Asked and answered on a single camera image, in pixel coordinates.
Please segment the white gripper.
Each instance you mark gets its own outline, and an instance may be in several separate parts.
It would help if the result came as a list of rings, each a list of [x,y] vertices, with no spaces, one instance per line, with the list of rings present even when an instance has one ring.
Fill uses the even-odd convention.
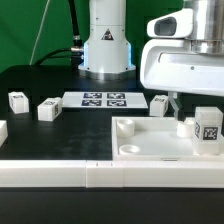
[[[147,89],[168,91],[178,121],[184,120],[177,92],[224,96],[224,55],[193,51],[193,10],[184,8],[150,21],[151,37],[142,52],[140,81]]]

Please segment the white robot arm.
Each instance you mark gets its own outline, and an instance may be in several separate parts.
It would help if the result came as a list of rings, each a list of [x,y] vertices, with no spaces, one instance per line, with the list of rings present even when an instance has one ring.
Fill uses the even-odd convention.
[[[126,0],[90,0],[90,36],[79,69],[94,79],[135,70],[125,37]],[[177,12],[147,24],[140,81],[147,89],[224,97],[224,0],[183,0]]]

